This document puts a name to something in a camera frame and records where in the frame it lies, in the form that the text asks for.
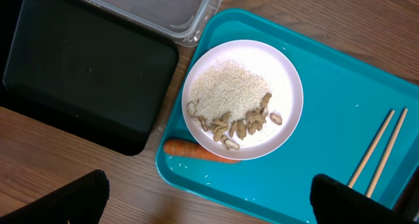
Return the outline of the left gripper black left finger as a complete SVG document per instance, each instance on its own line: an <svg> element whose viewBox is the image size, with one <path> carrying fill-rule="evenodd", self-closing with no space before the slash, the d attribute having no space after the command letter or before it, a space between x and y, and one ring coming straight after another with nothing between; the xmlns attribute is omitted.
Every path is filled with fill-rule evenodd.
<svg viewBox="0 0 419 224"><path fill-rule="evenodd" d="M109 191L109 180L105 172L94 170L20 209L1 216L1 224L98 224L109 200Z"/></svg>

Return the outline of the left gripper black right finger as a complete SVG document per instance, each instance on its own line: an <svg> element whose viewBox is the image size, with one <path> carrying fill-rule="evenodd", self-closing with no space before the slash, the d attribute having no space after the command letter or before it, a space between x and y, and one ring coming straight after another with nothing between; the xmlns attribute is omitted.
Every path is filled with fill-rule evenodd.
<svg viewBox="0 0 419 224"><path fill-rule="evenodd" d="M314 176L310 204L318 224L414 224L325 174Z"/></svg>

